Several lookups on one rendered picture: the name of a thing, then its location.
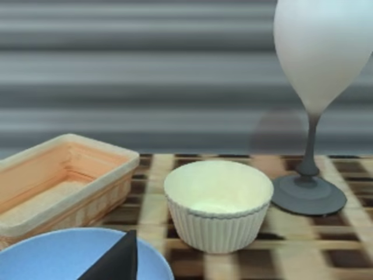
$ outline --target brown and beige checkered surface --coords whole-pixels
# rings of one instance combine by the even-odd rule
[[[317,156],[325,179],[348,197],[338,214],[309,218],[272,206],[257,240],[233,254],[209,255],[178,237],[163,195],[174,168],[227,159],[275,178],[294,173],[296,156],[142,155],[126,202],[96,226],[136,229],[171,265],[176,280],[373,280],[373,156]]]

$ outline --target peach-colored basket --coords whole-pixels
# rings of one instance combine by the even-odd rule
[[[67,134],[0,162],[0,250],[87,226],[122,204],[139,154]]]

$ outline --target black triangular object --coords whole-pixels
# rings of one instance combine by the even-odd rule
[[[137,273],[136,231],[130,230],[78,280],[136,280]]]

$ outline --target black object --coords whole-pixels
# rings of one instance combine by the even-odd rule
[[[78,280],[136,280],[137,273],[136,231],[130,230]]]
[[[324,179],[317,177],[319,169],[314,159],[316,127],[321,115],[309,115],[309,133],[303,161],[297,166],[299,175],[277,178],[273,185],[272,202],[295,214],[327,215],[341,210],[347,198]]]

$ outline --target gray glass base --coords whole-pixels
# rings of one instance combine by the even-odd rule
[[[273,181],[273,185],[275,193],[272,202],[294,214],[332,214],[341,210],[347,202],[341,190],[320,177],[279,177]]]

